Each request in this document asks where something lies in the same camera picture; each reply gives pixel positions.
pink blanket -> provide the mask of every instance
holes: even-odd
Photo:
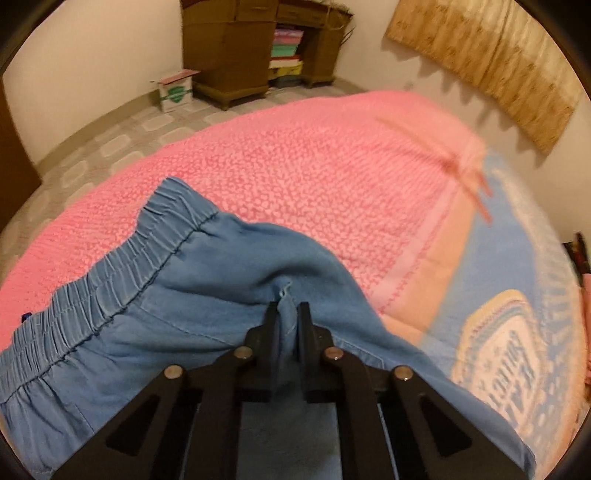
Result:
[[[421,302],[425,312],[413,312],[414,324],[405,305],[430,274],[428,252],[446,252],[440,261],[453,273],[461,249],[450,255],[444,247],[455,239],[463,248],[476,206],[460,193],[467,184],[478,188],[484,152],[456,118],[405,92],[304,100],[210,127],[115,175],[43,231],[0,290],[0,350],[23,313],[45,308],[57,287],[132,233],[167,176],[247,221],[318,240],[388,328],[417,343],[443,292],[435,288]],[[466,181],[450,174],[450,158]]]

metal pivot pin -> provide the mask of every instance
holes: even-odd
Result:
[[[406,382],[406,380],[410,380],[414,376],[414,372],[407,365],[400,365],[394,369],[394,376]]]
[[[324,356],[328,360],[340,360],[345,353],[338,347],[330,346],[324,351]]]
[[[252,357],[252,348],[249,346],[239,346],[234,350],[234,356],[240,360],[248,360]]]
[[[179,365],[170,365],[164,370],[164,376],[169,380],[174,380],[183,374],[183,367]]]

elastic waistband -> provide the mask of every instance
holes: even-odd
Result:
[[[11,346],[0,353],[0,403],[123,311],[189,235],[218,212],[182,180],[165,179],[131,237],[82,278],[58,288],[48,308],[14,332]]]

stacked books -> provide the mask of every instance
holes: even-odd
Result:
[[[273,40],[271,63],[269,64],[269,80],[272,85],[297,85],[300,82],[302,62],[296,55],[297,47],[304,36],[302,30],[277,28]]]
[[[293,57],[303,36],[304,32],[302,30],[292,30],[290,28],[275,29],[271,57]]]

blue pants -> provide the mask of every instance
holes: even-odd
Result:
[[[533,475],[533,455],[509,424],[388,333],[328,250],[222,213],[174,178],[152,195],[133,235],[58,289],[0,354],[0,411],[25,467],[38,480],[51,478],[167,365],[199,367],[241,345],[274,300],[280,387],[270,405],[244,408],[239,479],[341,478],[334,408],[301,399],[292,353],[302,301],[337,346],[373,367],[412,366]]]

